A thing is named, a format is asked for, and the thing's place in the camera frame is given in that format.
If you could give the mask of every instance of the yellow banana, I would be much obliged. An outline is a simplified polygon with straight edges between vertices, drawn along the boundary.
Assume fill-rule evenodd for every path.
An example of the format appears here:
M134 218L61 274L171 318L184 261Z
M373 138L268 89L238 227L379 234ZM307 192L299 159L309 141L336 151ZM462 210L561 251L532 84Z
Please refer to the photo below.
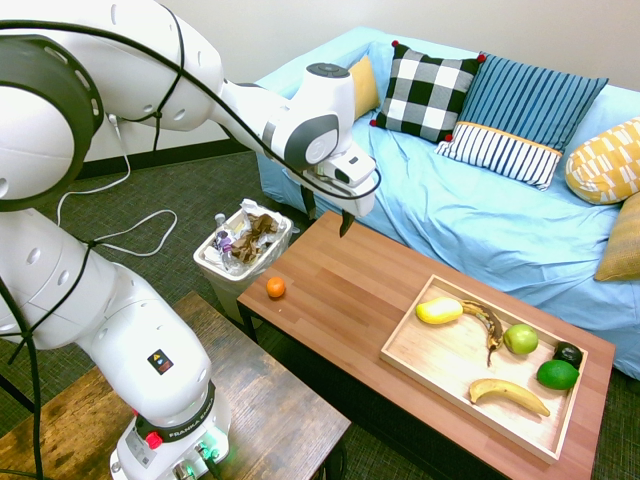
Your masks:
M469 397L471 398L471 403L476 403L479 398L485 395L498 395L500 397L505 397L534 413L539 413L545 417L551 415L549 409L545 407L542 400L540 400L534 393L520 385L508 382L507 380L482 378L480 380L476 380L469 386Z

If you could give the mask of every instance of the orange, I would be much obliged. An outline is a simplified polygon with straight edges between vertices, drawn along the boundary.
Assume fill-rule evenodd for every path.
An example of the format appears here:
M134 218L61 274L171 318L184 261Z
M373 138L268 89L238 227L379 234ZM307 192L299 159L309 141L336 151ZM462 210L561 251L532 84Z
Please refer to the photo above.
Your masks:
M280 277L271 277L267 282L267 293L271 298L281 297L284 294L284 280Z

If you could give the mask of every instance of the black and white checkered pillow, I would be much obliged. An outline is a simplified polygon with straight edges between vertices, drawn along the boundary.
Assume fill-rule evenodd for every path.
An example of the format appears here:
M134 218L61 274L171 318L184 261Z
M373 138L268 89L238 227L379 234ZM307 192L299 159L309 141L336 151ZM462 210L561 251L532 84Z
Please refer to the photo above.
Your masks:
M480 61L431 58L394 42L387 96L376 125L437 143L453 132Z

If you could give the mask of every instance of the wooden bench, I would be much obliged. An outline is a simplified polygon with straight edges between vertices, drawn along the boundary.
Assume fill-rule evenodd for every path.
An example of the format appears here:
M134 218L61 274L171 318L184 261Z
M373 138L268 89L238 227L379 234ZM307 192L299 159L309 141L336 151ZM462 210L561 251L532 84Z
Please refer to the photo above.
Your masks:
M223 478L311 478L350 422L197 294L175 310L200 338L216 388L231 404L231 452L220 464ZM132 418L93 368L43 408L45 475L109 480L109 456ZM32 429L30 417L0 439L0 468L35 471Z

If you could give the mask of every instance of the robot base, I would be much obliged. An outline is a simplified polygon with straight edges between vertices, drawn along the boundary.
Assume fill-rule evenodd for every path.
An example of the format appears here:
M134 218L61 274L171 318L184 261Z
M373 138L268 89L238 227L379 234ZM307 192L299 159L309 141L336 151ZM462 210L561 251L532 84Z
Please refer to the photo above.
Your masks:
M207 419L193 433L181 440L163 443L155 450L133 431L135 419L124 431L118 446L111 454L110 470L113 480L175 480L196 479L209 470L196 447L204 444L216 463L229 453L231 407L226 397L216 390L213 409ZM178 477L174 470L187 472Z

